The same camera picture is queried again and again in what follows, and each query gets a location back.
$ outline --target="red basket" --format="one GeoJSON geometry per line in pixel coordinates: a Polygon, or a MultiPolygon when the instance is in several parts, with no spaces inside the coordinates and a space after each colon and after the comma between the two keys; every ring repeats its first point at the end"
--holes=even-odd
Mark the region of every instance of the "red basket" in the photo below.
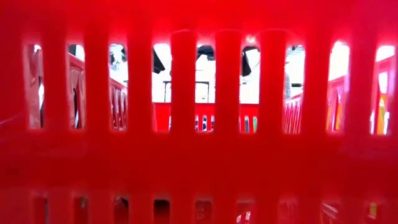
{"type": "Polygon", "coordinates": [[[396,0],[18,0],[2,1],[0,12],[1,223],[110,224],[122,212],[125,222],[151,224],[161,222],[155,199],[170,202],[172,224],[198,222],[197,200],[211,202],[207,222],[213,223],[236,223],[239,214],[245,220],[247,211],[254,223],[328,224],[325,214],[333,223],[398,223],[395,61],[389,130],[369,132],[376,49],[397,43],[396,0]],[[236,119],[247,35],[261,50],[254,134],[240,133],[236,119]],[[336,40],[347,42],[351,53],[343,130],[330,134],[328,69],[336,40]],[[195,132],[194,123],[198,41],[216,51],[216,122],[207,133],[195,132]],[[127,122],[124,131],[110,126],[110,42],[126,44],[128,52],[128,119],[116,121],[127,122]],[[153,132],[150,74],[157,42],[172,49],[169,133],[153,132]],[[31,126],[29,99],[36,92],[29,91],[32,68],[24,56],[31,43],[43,49],[46,110],[39,129],[31,126]],[[70,43],[85,47],[83,129],[70,125],[70,43]],[[290,44],[306,50],[300,120],[289,129],[298,134],[285,134],[281,125],[290,44]],[[121,206],[115,196],[128,198],[128,210],[115,209],[121,206]],[[243,202],[254,205],[239,206],[243,202]],[[376,219],[368,217],[370,202],[377,204],[376,219]]]}

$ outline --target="red plastic basket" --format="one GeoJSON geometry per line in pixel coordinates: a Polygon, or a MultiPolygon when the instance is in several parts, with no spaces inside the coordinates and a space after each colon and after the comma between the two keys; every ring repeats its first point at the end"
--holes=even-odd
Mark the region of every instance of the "red plastic basket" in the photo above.
{"type": "MultiPolygon", "coordinates": [[[[214,223],[236,223],[237,202],[254,202],[256,223],[278,223],[280,203],[294,198],[287,223],[322,223],[324,203],[339,223],[363,223],[366,206],[380,223],[398,223],[398,120],[395,88],[389,132],[369,133],[374,59],[395,45],[395,0],[369,1],[2,1],[0,40],[1,223],[113,223],[114,198],[129,198],[130,223],[154,222],[154,199],[170,201],[170,222],[195,221],[195,201],[212,202],[214,223]],[[238,131],[239,73],[246,35],[261,49],[255,134],[238,131]],[[344,130],[326,133],[332,43],[350,46],[344,130]],[[215,128],[196,133],[198,41],[216,51],[215,128]],[[109,126],[108,46],[127,45],[127,130],[109,126]],[[152,45],[170,42],[172,129],[155,133],[151,103],[152,45]],[[40,43],[45,80],[44,128],[29,126],[25,45],[40,43]],[[70,127],[67,43],[85,47],[86,128],[70,127]],[[305,85],[300,133],[284,134],[285,49],[303,44],[305,85]],[[45,214],[46,198],[48,214],[45,214]]],[[[395,75],[390,84],[395,87],[395,75]]]]}

